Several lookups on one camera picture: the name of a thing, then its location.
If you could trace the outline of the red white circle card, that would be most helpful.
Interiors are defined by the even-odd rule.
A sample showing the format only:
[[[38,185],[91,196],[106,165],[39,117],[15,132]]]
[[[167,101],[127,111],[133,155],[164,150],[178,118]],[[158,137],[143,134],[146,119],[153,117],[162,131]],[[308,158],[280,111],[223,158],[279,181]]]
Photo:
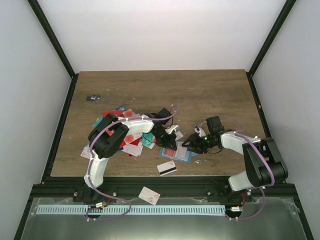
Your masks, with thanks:
[[[175,151],[172,150],[172,149],[164,148],[163,151],[162,151],[162,154],[164,156],[167,156],[167,157],[174,157],[175,156]]]

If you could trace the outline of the blue card holder wallet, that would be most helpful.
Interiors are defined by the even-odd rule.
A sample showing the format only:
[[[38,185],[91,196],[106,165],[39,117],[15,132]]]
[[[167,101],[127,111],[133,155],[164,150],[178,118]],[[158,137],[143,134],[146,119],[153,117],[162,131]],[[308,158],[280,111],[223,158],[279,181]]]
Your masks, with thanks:
[[[192,152],[189,151],[186,147],[182,146],[182,141],[177,141],[176,146],[177,150],[172,150],[168,148],[160,148],[159,156],[168,158],[170,160],[181,161],[184,163],[189,163],[192,158]]]

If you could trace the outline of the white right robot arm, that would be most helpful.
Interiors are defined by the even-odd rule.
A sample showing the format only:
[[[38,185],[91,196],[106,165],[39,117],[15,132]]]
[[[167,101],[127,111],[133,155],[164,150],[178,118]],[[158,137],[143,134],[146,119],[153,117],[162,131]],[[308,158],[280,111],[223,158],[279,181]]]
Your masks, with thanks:
[[[245,170],[230,176],[229,184],[222,188],[223,198],[229,202],[236,200],[242,190],[271,187],[288,178],[287,166],[273,138],[249,137],[240,130],[226,129],[219,116],[210,117],[205,123],[208,134],[197,125],[184,142],[162,146],[160,155],[187,162],[192,154],[207,154],[214,147],[220,152],[228,149],[242,155]]]

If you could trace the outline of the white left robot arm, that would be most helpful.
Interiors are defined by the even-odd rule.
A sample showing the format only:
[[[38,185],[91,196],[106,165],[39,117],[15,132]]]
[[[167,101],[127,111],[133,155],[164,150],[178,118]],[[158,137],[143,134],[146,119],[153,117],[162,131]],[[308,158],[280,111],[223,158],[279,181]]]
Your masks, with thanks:
[[[140,116],[120,117],[107,114],[88,135],[90,160],[84,182],[87,185],[84,195],[89,201],[97,202],[102,196],[99,187],[104,181],[104,172],[111,158],[121,147],[125,137],[133,134],[151,133],[159,147],[177,150],[176,131],[165,127],[179,111],[174,104],[171,110],[163,108],[158,113],[147,113]]]

